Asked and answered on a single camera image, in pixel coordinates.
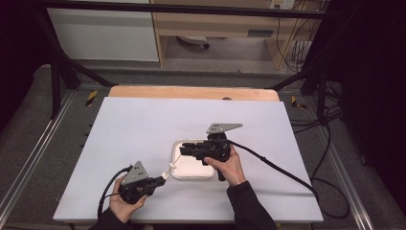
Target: black sleeve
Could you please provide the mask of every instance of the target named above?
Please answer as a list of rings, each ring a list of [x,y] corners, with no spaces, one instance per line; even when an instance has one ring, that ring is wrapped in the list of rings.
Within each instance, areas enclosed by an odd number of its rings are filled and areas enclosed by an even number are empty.
[[[122,223],[110,210],[110,208],[106,209],[102,214],[101,217],[98,219],[93,227],[89,228],[89,230],[130,230],[131,228],[127,225]]]
[[[228,188],[227,195],[234,209],[237,230],[277,230],[248,181]]]

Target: floor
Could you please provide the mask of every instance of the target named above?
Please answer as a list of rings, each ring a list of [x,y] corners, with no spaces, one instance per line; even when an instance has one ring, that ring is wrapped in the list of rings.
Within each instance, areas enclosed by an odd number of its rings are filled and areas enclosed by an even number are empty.
[[[272,59],[260,39],[210,38],[209,42],[211,47],[205,50],[172,37],[167,62],[162,68],[156,63],[84,63],[102,77],[120,84],[263,88],[294,74],[295,68],[273,69]],[[68,95],[65,99],[70,101],[66,109],[62,109],[61,120],[56,123],[49,119],[52,111],[49,77],[46,66],[35,73],[32,90],[0,135],[0,195],[3,199],[0,224],[5,224],[3,229],[69,229],[65,223],[52,220],[52,216],[80,156],[82,145],[86,142],[86,133],[91,131],[102,98],[108,94],[108,88],[100,87],[80,75],[82,88],[64,91]],[[285,102],[290,119],[313,120],[315,100],[311,96],[302,97],[299,91],[301,84],[300,81],[295,82],[281,90],[279,95]],[[98,96],[92,106],[84,106],[95,88],[98,89]],[[292,106],[292,96],[297,98],[300,106]],[[327,101],[327,105],[333,104],[334,99]],[[47,126],[56,126],[56,129],[44,136]],[[332,121],[329,127],[330,152],[318,177],[327,179],[336,187],[355,195],[355,198],[350,200],[352,208],[349,216],[331,218],[325,215],[325,221],[315,223],[313,227],[406,229],[406,218],[379,176],[374,169],[361,164],[361,156],[346,127],[345,118]],[[293,127],[294,131],[301,129],[300,126]],[[323,126],[316,126],[298,132],[296,138],[306,169],[311,174],[326,148],[327,130]],[[45,143],[42,146],[37,144],[40,139]],[[32,163],[30,167],[26,165],[27,162]],[[345,174],[340,171],[340,166],[344,167]],[[352,187],[343,183],[343,178],[349,179]],[[317,182],[314,187],[321,194],[323,210],[334,215],[346,212],[346,202],[336,190]],[[7,203],[5,197],[13,201]],[[86,229],[86,226],[79,225],[77,228]],[[306,226],[283,224],[283,228],[306,229]]]

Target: gray floor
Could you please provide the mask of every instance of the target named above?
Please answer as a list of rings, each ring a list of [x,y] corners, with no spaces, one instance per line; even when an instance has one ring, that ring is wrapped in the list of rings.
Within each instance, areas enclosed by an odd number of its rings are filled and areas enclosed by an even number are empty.
[[[213,38],[211,48],[184,44],[173,38],[169,41],[167,65],[164,68],[131,64],[117,70],[114,65],[87,63],[96,68],[102,77],[121,84],[195,85],[262,88],[281,81],[287,70],[269,69],[272,60],[260,40]],[[95,84],[81,77],[85,83],[73,93],[59,127],[39,159],[36,168],[21,196],[7,218],[4,229],[69,229],[65,223],[52,220],[57,207],[57,198],[63,194],[70,174],[86,142],[85,133],[91,131],[102,98],[108,88],[98,87],[99,93],[90,107],[84,106]],[[280,92],[290,119],[311,120],[309,109],[292,107],[291,96],[306,104],[313,98],[303,98],[298,92],[301,82],[296,82]],[[12,182],[30,157],[37,140],[49,124],[52,95],[49,69],[42,68],[35,73],[34,85],[29,95],[14,114],[9,125],[0,135],[0,197],[4,197]],[[360,195],[361,201],[375,229],[406,229],[406,218],[399,211],[392,197],[382,184],[375,170],[361,164],[358,149],[347,129],[345,121],[336,120],[330,124],[332,143],[345,165],[350,179]],[[325,149],[325,143],[318,128],[312,128],[296,135],[304,164],[312,173]],[[322,165],[318,177],[340,186],[329,158]],[[334,190],[315,182],[314,187],[321,196],[320,206],[332,214],[343,214],[345,202]],[[287,225],[286,228],[302,229]],[[343,219],[325,216],[323,223],[314,224],[316,229],[358,229],[353,215]]]

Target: white tabletop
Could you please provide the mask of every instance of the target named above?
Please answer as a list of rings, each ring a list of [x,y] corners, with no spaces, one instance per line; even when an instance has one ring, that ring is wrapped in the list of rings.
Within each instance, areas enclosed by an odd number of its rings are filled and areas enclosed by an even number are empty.
[[[141,161],[149,176],[169,168],[179,139],[206,139],[212,123],[242,123],[227,137],[309,183],[283,103],[191,99],[105,98],[54,219],[93,222],[111,177]],[[276,222],[323,221],[314,195],[303,185],[238,149],[259,201]],[[217,176],[184,181],[173,176],[137,210],[138,222],[230,222],[227,182]],[[108,207],[108,198],[103,210]]]

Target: wall socket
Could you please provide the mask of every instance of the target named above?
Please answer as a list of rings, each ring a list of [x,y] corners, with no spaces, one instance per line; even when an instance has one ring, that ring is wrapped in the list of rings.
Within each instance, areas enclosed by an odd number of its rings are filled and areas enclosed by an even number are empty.
[[[291,10],[295,0],[272,0],[269,9]]]

